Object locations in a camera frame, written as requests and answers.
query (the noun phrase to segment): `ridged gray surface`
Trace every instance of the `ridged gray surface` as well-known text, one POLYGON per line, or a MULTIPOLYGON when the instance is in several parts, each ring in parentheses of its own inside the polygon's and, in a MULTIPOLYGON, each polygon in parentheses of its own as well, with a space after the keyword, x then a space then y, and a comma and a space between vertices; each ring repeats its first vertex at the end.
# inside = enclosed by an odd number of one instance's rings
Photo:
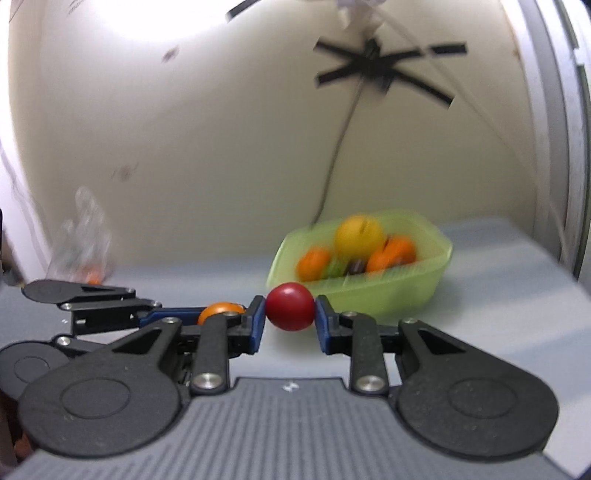
POLYGON ((105 460, 37 452, 9 480, 566 480, 542 455, 464 462, 417 442, 340 380, 241 379, 153 444, 105 460))

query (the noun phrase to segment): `black cable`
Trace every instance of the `black cable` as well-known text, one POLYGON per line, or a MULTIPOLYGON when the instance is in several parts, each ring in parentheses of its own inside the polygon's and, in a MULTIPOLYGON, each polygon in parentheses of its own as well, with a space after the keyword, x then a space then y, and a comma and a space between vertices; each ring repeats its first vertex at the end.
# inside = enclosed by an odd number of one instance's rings
POLYGON ((355 91, 355 95, 353 97, 353 101, 351 102, 351 106, 349 107, 349 111, 347 113, 347 117, 343 122, 343 126, 340 129, 338 140, 336 141, 335 148, 333 150, 333 154, 330 158, 329 169, 326 173, 326 178, 324 180, 324 186, 322 188, 322 195, 320 196, 320 204, 318 205, 318 209, 316 210, 316 214, 314 218, 310 222, 310 226, 313 226, 318 223, 322 212, 324 211, 324 206, 326 205, 326 199, 329 194, 330 183, 332 181, 333 173, 335 171, 336 161, 339 158, 340 148, 343 145, 343 140, 345 140, 345 135, 347 134, 347 130, 349 129, 349 124, 351 123, 351 119, 353 118, 353 114, 355 113, 355 109, 357 108, 357 104, 359 103, 359 99, 361 98, 361 93, 363 91, 363 86, 365 85, 365 81, 363 78, 357 84, 357 89, 355 91))

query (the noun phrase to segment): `blue gripper pad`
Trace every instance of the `blue gripper pad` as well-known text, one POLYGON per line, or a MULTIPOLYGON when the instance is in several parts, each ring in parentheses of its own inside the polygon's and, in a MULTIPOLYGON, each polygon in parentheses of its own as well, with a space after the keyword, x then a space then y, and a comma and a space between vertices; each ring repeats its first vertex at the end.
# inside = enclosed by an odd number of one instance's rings
POLYGON ((265 327, 265 299, 262 299, 252 314, 252 332, 250 338, 250 354, 258 352, 261 346, 262 331, 265 327))
POLYGON ((326 316, 326 312, 322 306, 322 302, 316 299, 316 318, 314 318, 314 324, 316 325, 316 335, 318 335, 318 341, 320 342, 320 349, 326 355, 329 353, 329 320, 326 316))

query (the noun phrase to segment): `green fruit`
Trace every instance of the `green fruit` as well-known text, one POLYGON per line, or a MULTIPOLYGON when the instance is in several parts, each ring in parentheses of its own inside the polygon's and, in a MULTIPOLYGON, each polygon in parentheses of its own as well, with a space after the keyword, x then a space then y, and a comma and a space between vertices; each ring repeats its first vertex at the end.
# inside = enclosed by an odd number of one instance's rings
POLYGON ((342 261, 338 258, 334 258, 328 264, 324 270, 323 278, 339 278, 345 275, 345 269, 347 268, 347 262, 342 261))

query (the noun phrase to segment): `small orange fruit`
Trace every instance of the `small orange fruit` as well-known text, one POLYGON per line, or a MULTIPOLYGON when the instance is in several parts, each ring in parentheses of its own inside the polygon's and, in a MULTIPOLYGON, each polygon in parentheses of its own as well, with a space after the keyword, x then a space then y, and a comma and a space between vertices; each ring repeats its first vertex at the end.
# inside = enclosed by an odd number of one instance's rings
POLYGON ((310 248, 295 267, 298 279, 303 282, 320 280, 331 259, 332 254, 326 248, 310 248))
POLYGON ((223 312, 238 312, 244 313, 244 307, 238 303, 230 303, 228 301, 219 301, 212 303, 209 307, 201 312, 197 319, 197 325, 203 325, 205 320, 211 315, 223 312))
POLYGON ((377 250, 369 257, 365 267, 367 273, 386 270, 394 265, 396 258, 386 250, 377 250))
POLYGON ((394 235, 390 237, 386 241, 384 251, 396 259, 393 265, 406 265, 417 259, 417 247, 407 236, 394 235))

